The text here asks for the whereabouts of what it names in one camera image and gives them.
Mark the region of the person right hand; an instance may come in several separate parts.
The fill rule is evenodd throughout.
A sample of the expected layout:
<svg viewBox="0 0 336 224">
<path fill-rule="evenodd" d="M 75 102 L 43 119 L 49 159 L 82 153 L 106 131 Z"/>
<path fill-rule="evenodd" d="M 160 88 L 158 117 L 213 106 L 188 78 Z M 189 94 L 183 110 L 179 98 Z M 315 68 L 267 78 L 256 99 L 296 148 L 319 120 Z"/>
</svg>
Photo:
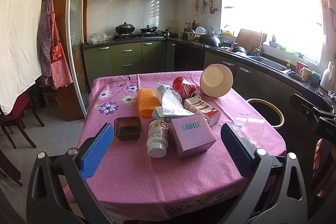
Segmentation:
<svg viewBox="0 0 336 224">
<path fill-rule="evenodd" d="M 315 154 L 314 154 L 314 161 L 313 161 L 313 170 L 316 170 L 319 168 L 320 164 L 321 164 L 321 149 L 323 147 L 323 139 L 319 139 L 319 141 L 316 144 L 315 147 Z M 331 155 L 334 159 L 334 161 L 336 161 L 336 146 L 333 144 L 331 146 Z"/>
</svg>

